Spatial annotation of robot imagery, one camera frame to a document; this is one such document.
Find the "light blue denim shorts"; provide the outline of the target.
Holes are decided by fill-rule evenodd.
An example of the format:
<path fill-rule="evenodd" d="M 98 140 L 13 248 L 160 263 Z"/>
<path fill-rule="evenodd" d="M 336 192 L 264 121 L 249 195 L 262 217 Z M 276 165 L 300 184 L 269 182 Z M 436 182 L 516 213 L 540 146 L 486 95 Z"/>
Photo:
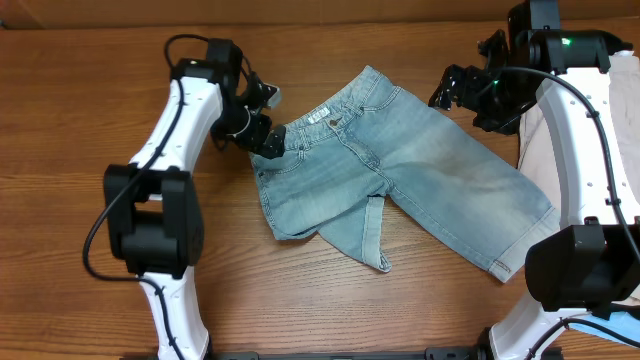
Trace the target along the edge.
<path fill-rule="evenodd" d="M 503 282 L 559 228 L 532 181 L 372 67 L 289 123 L 280 157 L 251 164 L 276 239 L 317 234 L 381 272 L 386 201 Z"/>

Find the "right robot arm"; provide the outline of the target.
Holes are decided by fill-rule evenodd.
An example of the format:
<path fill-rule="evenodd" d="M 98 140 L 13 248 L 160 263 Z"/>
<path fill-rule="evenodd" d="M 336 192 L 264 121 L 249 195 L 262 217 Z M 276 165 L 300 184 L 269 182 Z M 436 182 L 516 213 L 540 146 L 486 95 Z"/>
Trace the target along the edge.
<path fill-rule="evenodd" d="M 430 105 L 475 113 L 508 134 L 538 106 L 548 124 L 561 191 L 559 231 L 525 259 L 526 293 L 472 347 L 435 347 L 429 359 L 558 359 L 572 325 L 619 338 L 609 320 L 637 315 L 639 205 L 627 184 L 609 105 L 610 59 L 632 45 L 601 30 L 568 31 L 554 1 L 527 0 L 506 30 L 478 45 L 487 63 L 448 67 Z"/>

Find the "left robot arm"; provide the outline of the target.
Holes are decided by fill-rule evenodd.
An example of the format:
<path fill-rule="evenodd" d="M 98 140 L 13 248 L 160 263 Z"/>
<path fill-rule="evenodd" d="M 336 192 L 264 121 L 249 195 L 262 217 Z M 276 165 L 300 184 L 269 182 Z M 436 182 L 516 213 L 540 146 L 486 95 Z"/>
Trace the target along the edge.
<path fill-rule="evenodd" d="M 138 283 L 149 303 L 160 359 L 210 359 L 212 340 L 199 310 L 195 266 L 204 244 L 204 220 L 193 171 L 206 140 L 223 150 L 274 159 L 283 155 L 286 129 L 265 115 L 280 90 L 263 82 L 230 39 L 206 39 L 202 59 L 169 62 L 169 96 L 145 145 L 103 178 L 105 208 L 82 250 L 86 271 L 93 238 L 107 225 L 113 256 L 124 261 L 125 282 Z"/>

